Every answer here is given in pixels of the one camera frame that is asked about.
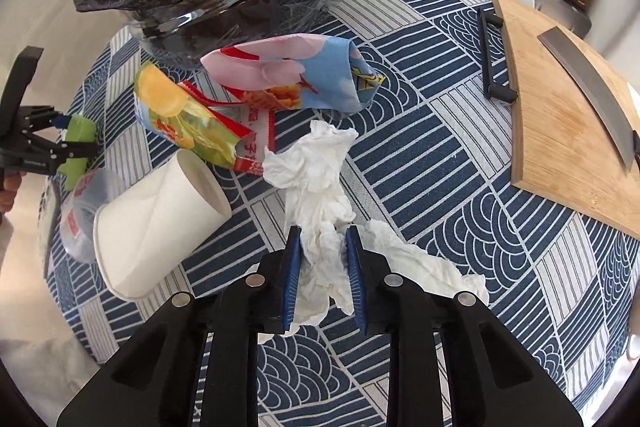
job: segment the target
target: crumpled tissue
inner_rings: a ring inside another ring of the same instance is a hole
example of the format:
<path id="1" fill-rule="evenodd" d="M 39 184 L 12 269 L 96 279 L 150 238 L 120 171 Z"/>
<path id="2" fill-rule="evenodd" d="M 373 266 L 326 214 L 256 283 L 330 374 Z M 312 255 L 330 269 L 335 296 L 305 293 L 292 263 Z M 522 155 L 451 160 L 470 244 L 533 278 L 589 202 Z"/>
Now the crumpled tissue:
<path id="1" fill-rule="evenodd" d="M 330 298 L 345 314 L 353 313 L 344 230 L 356 216 L 340 185 L 340 167 L 357 137 L 354 129 L 338 130 L 315 120 L 311 132 L 285 152 L 265 151 L 264 179 L 285 191 L 284 230 L 292 225 L 302 229 L 304 259 L 289 335 L 300 325 L 320 324 Z M 366 250 L 385 255 L 391 270 L 414 280 L 425 291 L 447 297 L 470 291 L 485 304 L 489 302 L 483 275 L 462 275 L 451 261 L 406 244 L 382 221 L 359 225 L 358 231 Z M 261 341 L 268 338 L 260 336 Z"/>

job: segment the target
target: wooden cutting board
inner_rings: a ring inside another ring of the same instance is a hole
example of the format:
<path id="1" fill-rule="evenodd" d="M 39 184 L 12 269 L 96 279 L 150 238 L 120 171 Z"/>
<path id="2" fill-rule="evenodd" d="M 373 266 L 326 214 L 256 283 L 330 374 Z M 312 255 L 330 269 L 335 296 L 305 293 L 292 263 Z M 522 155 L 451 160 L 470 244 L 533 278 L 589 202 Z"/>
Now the wooden cutting board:
<path id="1" fill-rule="evenodd" d="M 513 104 L 513 185 L 564 204 L 640 239 L 640 170 L 622 159 L 587 98 L 538 40 L 560 27 L 589 59 L 640 132 L 626 80 L 555 20 L 516 0 L 494 0 Z"/>

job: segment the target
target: silver screw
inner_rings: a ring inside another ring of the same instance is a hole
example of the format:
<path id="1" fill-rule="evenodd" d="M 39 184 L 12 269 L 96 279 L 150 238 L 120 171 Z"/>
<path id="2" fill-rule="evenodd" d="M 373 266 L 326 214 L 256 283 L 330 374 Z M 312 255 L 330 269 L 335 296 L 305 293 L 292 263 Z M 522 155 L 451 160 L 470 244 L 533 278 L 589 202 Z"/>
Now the silver screw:
<path id="1" fill-rule="evenodd" d="M 247 286 L 251 286 L 251 288 L 257 288 L 258 286 L 262 286 L 264 284 L 265 278 L 264 275 L 260 275 L 259 273 L 252 273 L 249 277 L 247 277 L 244 282 Z"/>
<path id="2" fill-rule="evenodd" d="M 458 302 L 463 306 L 473 306 L 476 304 L 476 296 L 473 293 L 463 292 L 458 295 Z"/>
<path id="3" fill-rule="evenodd" d="M 404 279 L 402 279 L 402 277 L 400 277 L 397 273 L 390 273 L 385 277 L 385 284 L 393 288 L 401 286 L 403 282 Z"/>
<path id="4" fill-rule="evenodd" d="M 176 308 L 182 308 L 191 302 L 191 295 L 188 293 L 177 293 L 171 299 L 171 304 L 173 304 Z"/>

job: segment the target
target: snack wrapper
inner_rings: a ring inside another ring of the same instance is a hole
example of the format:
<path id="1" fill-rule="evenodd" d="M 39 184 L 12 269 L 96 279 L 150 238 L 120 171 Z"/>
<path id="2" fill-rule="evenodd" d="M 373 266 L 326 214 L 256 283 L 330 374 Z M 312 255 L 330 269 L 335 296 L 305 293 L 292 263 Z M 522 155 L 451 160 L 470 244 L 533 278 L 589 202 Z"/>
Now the snack wrapper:
<path id="1" fill-rule="evenodd" d="M 294 34 L 236 44 L 201 59 L 211 80 L 240 103 L 267 110 L 366 108 L 385 76 L 349 39 Z"/>
<path id="2" fill-rule="evenodd" d="M 134 84 L 136 117 L 148 130 L 203 160 L 234 171 L 262 174 L 264 148 L 273 150 L 274 115 L 235 103 L 210 102 L 188 82 L 174 84 L 145 62 Z"/>

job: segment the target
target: blue and white patterned tablecloth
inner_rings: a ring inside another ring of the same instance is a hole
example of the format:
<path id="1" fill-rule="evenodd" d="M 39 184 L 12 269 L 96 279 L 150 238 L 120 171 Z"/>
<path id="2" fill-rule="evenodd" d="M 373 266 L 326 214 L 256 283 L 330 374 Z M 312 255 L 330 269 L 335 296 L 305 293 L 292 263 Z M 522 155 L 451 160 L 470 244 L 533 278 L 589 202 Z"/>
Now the blue and white patterned tablecloth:
<path id="1" fill-rule="evenodd" d="M 353 39 L 387 80 L 373 106 L 335 122 L 360 134 L 341 181 L 358 220 L 382 219 L 405 240 L 486 276 L 491 308 L 581 410 L 625 348 L 640 242 L 510 184 L 511 115 L 482 97 L 476 7 L 490 0 L 344 0 L 316 32 Z M 492 34 L 498 81 L 506 81 Z M 107 167 L 128 184 L 175 148 L 136 123 L 132 81 L 149 57 L 126 30 L 97 59 L 70 112 L 99 129 Z M 217 94 L 205 73 L 161 68 Z M 280 112 L 276 149 L 308 132 L 312 110 Z M 172 293 L 222 289 L 268 250 L 284 246 L 282 194 L 263 179 L 214 170 L 234 213 L 194 255 L 138 303 L 115 298 L 95 264 L 52 244 L 47 283 L 82 345 L 107 360 Z M 258 349 L 262 426 L 383 425 L 388 344 L 365 339 L 333 307 Z M 444 380 L 444 359 L 438 350 Z M 450 424 L 449 391 L 442 388 Z"/>

